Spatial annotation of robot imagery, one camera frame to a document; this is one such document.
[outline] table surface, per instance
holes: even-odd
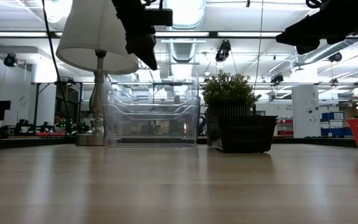
[[[358,150],[0,150],[0,223],[358,223]]]

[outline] green plant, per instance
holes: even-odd
[[[220,70],[217,76],[202,87],[205,103],[209,107],[252,107],[262,95],[255,96],[254,88],[248,85],[248,79],[239,73],[231,75]]]

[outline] table lamp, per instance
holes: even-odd
[[[56,56],[73,67],[94,73],[89,99],[92,129],[77,136],[77,145],[103,146],[105,74],[124,75],[138,70],[138,58],[125,49],[125,30],[110,0],[74,0]]]

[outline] lamp base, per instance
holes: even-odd
[[[103,134],[78,134],[75,139],[76,146],[104,146]]]

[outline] clear plastic container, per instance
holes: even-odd
[[[108,86],[104,101],[108,147],[196,146],[200,113],[196,83],[113,86]]]

